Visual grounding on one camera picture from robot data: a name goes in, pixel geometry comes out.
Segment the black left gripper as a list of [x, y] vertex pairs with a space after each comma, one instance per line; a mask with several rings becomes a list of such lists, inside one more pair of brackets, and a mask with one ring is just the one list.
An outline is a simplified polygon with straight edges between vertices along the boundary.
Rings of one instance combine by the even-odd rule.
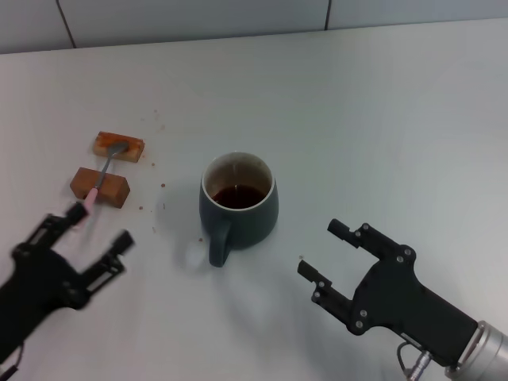
[[120, 256], [134, 245], [122, 230], [111, 246], [79, 274], [51, 248], [88, 216], [76, 202], [64, 216], [48, 214], [12, 254], [14, 271], [1, 286], [1, 345], [18, 346], [54, 310], [82, 309], [103, 287], [125, 271]]

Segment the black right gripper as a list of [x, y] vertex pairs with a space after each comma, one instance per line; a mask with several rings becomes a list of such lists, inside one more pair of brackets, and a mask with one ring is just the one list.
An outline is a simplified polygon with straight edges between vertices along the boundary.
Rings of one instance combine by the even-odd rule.
[[315, 284], [311, 301], [357, 336], [373, 327], [388, 328], [418, 343], [439, 365], [458, 364], [478, 322], [418, 281], [414, 273], [416, 256], [404, 254], [408, 247], [398, 245], [367, 223], [352, 231], [333, 219], [327, 229], [378, 261], [364, 276], [351, 301], [317, 269], [301, 260], [297, 273]]

